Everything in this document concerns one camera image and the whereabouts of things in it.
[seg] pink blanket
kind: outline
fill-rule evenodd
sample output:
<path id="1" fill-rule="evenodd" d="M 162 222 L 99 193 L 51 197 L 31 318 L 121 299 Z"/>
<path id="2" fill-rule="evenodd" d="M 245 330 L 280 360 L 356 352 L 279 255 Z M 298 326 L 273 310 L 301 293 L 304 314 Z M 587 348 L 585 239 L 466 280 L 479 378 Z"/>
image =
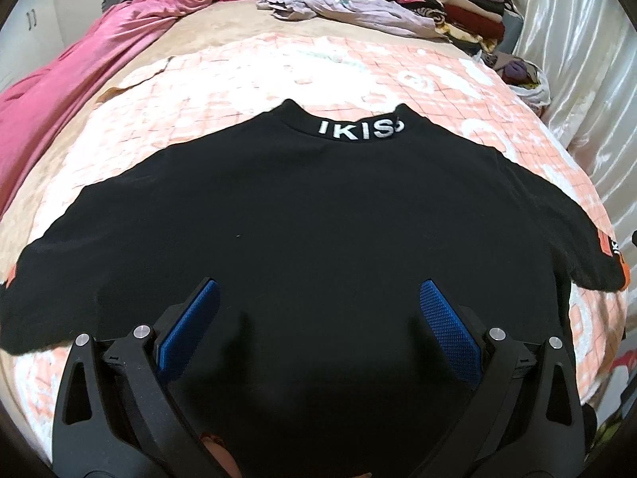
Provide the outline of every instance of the pink blanket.
<path id="1" fill-rule="evenodd" d="M 211 2 L 133 0 L 113 6 L 60 57 L 0 95 L 0 218 L 84 103 L 178 18 Z"/>

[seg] black shirt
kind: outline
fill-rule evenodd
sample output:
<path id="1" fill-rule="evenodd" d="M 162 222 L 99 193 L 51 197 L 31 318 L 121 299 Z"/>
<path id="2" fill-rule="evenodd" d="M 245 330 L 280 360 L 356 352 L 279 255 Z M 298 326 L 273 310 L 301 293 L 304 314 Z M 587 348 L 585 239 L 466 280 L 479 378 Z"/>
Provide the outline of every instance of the black shirt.
<path id="1" fill-rule="evenodd" d="M 571 280 L 626 284 L 600 238 L 556 186 L 406 105 L 338 122 L 287 100 L 84 188 L 20 256 L 0 346 L 120 337 L 211 276 L 221 309 L 173 389 L 195 427 L 260 477 L 396 478 L 468 397 L 422 282 L 572 354 Z"/>

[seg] mattress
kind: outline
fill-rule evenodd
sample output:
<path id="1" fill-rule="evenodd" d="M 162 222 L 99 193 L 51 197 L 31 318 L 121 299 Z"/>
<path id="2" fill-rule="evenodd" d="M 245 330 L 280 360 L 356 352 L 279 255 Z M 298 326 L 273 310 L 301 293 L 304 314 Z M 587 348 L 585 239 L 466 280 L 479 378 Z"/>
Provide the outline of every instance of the mattress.
<path id="1" fill-rule="evenodd" d="M 346 81 L 339 91 L 335 77 Z M 310 113 L 335 120 L 357 120 L 405 102 L 550 180 L 598 228 L 613 234 L 592 183 L 564 148 L 494 72 L 455 47 L 319 18 L 280 22 L 254 2 L 224 2 L 174 25 L 62 131 L 0 223 L 0 276 L 83 186 L 120 174 L 167 145 L 247 120 L 291 95 Z M 585 401 L 614 358 L 625 303 L 622 294 L 573 286 L 570 305 Z M 2 358 L 18 410 L 49 458 L 68 350 Z"/>

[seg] blue gripper pad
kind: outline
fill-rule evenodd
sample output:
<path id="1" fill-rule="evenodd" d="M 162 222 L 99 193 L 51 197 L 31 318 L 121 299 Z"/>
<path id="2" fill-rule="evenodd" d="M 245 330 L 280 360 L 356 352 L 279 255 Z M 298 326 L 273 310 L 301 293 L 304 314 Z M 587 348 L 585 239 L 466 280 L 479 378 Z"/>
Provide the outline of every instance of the blue gripper pad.
<path id="1" fill-rule="evenodd" d="M 420 310 L 457 378 L 476 388 L 482 378 L 480 347 L 431 280 L 420 286 Z"/>
<path id="2" fill-rule="evenodd" d="M 163 384 L 178 379 L 219 311 L 219 286 L 211 280 L 179 318 L 157 351 L 157 378 Z"/>

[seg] silver screw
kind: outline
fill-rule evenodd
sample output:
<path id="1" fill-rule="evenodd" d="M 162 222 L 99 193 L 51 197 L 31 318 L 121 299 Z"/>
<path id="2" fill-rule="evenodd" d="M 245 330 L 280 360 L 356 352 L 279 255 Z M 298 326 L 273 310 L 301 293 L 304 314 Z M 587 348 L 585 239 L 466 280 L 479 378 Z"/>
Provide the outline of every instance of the silver screw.
<path id="1" fill-rule="evenodd" d="M 75 338 L 75 344 L 79 347 L 83 347 L 90 340 L 90 336 L 88 334 L 80 334 L 77 338 Z"/>
<path id="2" fill-rule="evenodd" d="M 148 325 L 140 325 L 139 327 L 135 327 L 135 330 L 133 331 L 133 336 L 135 336 L 139 340 L 142 340 L 149 334 L 150 334 L 150 327 L 148 327 Z"/>
<path id="3" fill-rule="evenodd" d="M 488 334 L 496 341 L 502 341 L 506 338 L 506 333 L 499 327 L 493 327 Z"/>
<path id="4" fill-rule="evenodd" d="M 549 345 L 554 349 L 561 349 L 563 346 L 562 340 L 560 340 L 557 336 L 551 336 L 549 338 Z"/>

